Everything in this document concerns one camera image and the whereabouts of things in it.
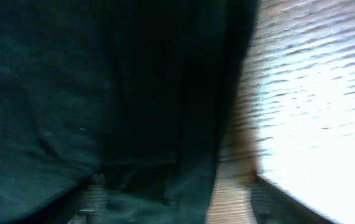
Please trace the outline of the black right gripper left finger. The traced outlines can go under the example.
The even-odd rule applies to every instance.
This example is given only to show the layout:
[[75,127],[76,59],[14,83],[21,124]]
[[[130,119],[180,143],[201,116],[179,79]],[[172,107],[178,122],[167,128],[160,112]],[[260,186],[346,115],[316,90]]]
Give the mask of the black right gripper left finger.
[[95,174],[80,192],[79,210],[68,224],[104,224],[107,207],[107,193],[103,174]]

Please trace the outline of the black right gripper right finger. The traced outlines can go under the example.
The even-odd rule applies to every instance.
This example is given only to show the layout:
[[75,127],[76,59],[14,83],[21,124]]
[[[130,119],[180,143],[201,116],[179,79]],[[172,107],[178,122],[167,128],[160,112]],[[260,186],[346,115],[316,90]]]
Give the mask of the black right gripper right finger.
[[250,200],[258,224],[334,224],[259,176]]

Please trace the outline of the dark shorts with white stripe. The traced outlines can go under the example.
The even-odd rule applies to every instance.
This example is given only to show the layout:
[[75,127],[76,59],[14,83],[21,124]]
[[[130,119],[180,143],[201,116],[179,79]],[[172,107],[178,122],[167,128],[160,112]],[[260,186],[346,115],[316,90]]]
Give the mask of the dark shorts with white stripe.
[[258,5],[0,0],[0,223],[204,223]]

